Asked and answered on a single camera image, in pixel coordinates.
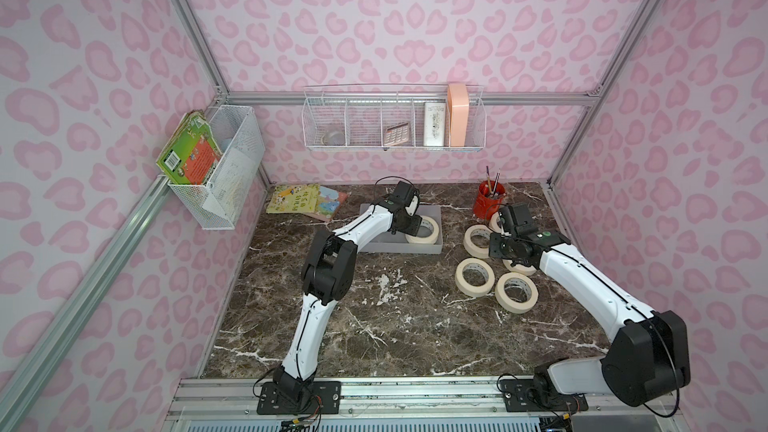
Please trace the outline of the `green red book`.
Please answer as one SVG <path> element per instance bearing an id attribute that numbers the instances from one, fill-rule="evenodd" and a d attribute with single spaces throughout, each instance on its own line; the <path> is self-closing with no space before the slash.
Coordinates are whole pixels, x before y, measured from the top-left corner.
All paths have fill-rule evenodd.
<path id="1" fill-rule="evenodd" d="M 175 185 L 205 185 L 222 159 L 212 128 L 199 110 L 188 113 L 163 147 L 156 165 Z"/>

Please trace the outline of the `white paper sheet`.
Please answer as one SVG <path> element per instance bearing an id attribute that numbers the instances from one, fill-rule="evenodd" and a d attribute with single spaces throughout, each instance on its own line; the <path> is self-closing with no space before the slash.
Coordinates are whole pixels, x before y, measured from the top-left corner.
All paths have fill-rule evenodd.
<path id="1" fill-rule="evenodd" d="M 212 175 L 209 194 L 202 207 L 235 223 L 247 197 L 255 162 L 236 148 L 230 147 Z"/>

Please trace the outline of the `white mesh wall basket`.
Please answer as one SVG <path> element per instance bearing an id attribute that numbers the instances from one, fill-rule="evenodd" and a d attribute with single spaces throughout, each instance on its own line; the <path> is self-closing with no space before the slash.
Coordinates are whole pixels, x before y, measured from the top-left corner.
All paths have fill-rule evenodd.
<path id="1" fill-rule="evenodd" d="M 205 230 L 232 230 L 265 153 L 248 106 L 222 105 L 207 119 L 187 115 L 158 157 L 168 185 Z"/>

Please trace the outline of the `pink rectangular case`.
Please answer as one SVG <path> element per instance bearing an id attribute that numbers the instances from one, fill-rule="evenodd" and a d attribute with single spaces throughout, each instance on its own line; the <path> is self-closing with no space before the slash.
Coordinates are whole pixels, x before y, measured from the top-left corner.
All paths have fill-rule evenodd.
<path id="1" fill-rule="evenodd" d="M 464 147 L 469 121 L 469 93 L 463 83 L 449 83 L 447 89 L 447 109 L 449 112 L 449 146 Z"/>

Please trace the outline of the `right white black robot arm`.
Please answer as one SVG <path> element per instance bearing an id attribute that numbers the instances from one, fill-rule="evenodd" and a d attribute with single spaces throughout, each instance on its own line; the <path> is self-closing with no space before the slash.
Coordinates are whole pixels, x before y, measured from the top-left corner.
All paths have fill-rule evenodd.
<path id="1" fill-rule="evenodd" d="M 524 203 L 502 205 L 489 254 L 532 267 L 566 289 L 605 332 L 601 357 L 562 359 L 539 366 L 533 396 L 546 407 L 559 397 L 611 394 L 631 406 L 679 396 L 691 382 L 688 334 L 675 312 L 659 312 L 622 289 L 590 263 L 562 233 L 539 228 Z"/>

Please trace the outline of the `clear tape roll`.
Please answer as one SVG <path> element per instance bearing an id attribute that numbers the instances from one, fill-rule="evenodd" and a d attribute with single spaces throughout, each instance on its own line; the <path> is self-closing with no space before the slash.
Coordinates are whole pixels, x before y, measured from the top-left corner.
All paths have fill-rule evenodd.
<path id="1" fill-rule="evenodd" d="M 346 133 L 341 125 L 329 126 L 321 137 L 321 144 L 327 147 L 343 147 L 346 145 Z"/>

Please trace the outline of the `white patterned box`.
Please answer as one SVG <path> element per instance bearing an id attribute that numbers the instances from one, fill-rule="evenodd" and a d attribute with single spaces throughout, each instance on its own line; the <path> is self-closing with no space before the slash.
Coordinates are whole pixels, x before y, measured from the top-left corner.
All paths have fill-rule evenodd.
<path id="1" fill-rule="evenodd" d="M 446 104 L 427 102 L 424 105 L 423 145 L 442 147 L 445 141 Z"/>

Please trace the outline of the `red pen cup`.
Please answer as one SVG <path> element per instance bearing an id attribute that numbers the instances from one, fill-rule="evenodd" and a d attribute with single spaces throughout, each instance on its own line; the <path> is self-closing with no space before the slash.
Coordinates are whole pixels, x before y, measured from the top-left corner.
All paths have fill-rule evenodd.
<path id="1" fill-rule="evenodd" d="M 497 181 L 484 181 L 477 190 L 472 208 L 475 217 L 488 221 L 502 205 L 506 195 L 504 186 Z"/>

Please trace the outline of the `beige masking tape roll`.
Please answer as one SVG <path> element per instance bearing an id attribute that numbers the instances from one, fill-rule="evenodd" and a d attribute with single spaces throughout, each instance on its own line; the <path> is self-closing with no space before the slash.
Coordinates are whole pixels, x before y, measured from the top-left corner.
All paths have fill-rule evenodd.
<path id="1" fill-rule="evenodd" d="M 527 276 L 514 272 L 497 281 L 494 294 L 499 305 L 513 314 L 529 312 L 539 298 L 536 285 Z"/>
<path id="2" fill-rule="evenodd" d="M 416 245 L 435 245 L 440 235 L 439 224 L 429 216 L 422 216 L 414 235 L 406 234 L 406 241 Z"/>
<path id="3" fill-rule="evenodd" d="M 491 218 L 489 219 L 488 227 L 492 232 L 495 232 L 495 233 L 501 234 L 504 232 L 503 220 L 499 212 L 495 212 L 491 216 Z"/>
<path id="4" fill-rule="evenodd" d="M 524 276 L 532 276 L 538 271 L 536 267 L 521 265 L 510 259 L 503 259 L 502 264 L 508 271 Z"/>
<path id="5" fill-rule="evenodd" d="M 485 225 L 470 226 L 463 237 L 463 246 L 466 252 L 477 259 L 488 259 L 490 235 L 491 229 Z"/>
<path id="6" fill-rule="evenodd" d="M 495 284 L 495 274 L 484 260 L 467 258 L 457 265 L 454 280 L 460 292 L 468 297 L 479 298 L 491 291 Z"/>

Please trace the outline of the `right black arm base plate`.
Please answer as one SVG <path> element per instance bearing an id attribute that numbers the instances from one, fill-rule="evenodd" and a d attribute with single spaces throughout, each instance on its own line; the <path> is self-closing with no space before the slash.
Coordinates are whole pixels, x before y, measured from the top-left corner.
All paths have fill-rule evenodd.
<path id="1" fill-rule="evenodd" d="M 502 375 L 496 382 L 507 412 L 577 414 L 589 410 L 583 394 L 561 394 L 538 378 L 521 379 Z"/>

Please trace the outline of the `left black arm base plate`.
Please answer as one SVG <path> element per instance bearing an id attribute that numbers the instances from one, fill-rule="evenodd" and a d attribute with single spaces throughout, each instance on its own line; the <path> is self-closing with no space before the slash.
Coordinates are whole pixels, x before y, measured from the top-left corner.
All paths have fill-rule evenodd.
<path id="1" fill-rule="evenodd" d="M 276 383 L 268 382 L 257 393 L 258 415 L 302 415 L 320 407 L 321 414 L 339 413 L 342 383 L 321 380 L 302 386 L 298 392 L 282 390 Z"/>

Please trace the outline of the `grey storage tray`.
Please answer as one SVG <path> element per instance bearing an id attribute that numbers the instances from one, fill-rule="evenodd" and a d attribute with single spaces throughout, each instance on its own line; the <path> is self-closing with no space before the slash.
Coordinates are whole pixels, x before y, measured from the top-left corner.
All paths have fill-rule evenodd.
<path id="1" fill-rule="evenodd" d="M 418 254 L 439 255 L 443 248 L 442 212 L 439 205 L 420 205 L 419 216 L 432 217 L 440 226 L 440 235 L 435 245 L 416 245 L 406 241 L 405 234 L 384 232 L 362 247 L 360 253 L 369 254 Z"/>

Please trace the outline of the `colourful children's book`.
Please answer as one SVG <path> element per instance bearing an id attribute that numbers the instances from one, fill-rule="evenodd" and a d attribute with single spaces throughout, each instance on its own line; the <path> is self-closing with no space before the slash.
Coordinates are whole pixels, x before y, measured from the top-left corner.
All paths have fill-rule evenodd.
<path id="1" fill-rule="evenodd" d="M 301 214 L 330 222 L 349 194 L 319 185 L 278 185 L 266 207 L 268 214 Z"/>

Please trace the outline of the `small pink calculator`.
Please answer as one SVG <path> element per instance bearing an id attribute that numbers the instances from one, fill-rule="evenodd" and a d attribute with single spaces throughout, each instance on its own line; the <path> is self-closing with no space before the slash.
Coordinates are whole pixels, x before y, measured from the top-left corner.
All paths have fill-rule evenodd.
<path id="1" fill-rule="evenodd" d="M 409 145 L 412 141 L 411 124 L 404 122 L 384 129 L 383 146 L 386 148 Z"/>

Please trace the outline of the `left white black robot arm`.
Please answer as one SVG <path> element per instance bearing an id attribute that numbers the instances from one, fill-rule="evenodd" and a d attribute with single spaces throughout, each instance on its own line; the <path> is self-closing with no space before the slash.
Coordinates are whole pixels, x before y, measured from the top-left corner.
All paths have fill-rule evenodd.
<path id="1" fill-rule="evenodd" d="M 315 234 L 301 269 L 301 315 L 288 352 L 273 375 L 283 397 L 294 403 L 309 399 L 320 346 L 334 308 L 351 288 L 359 249 L 385 232 L 415 236 L 422 223 L 419 204 L 418 188 L 401 180 L 352 222 Z"/>

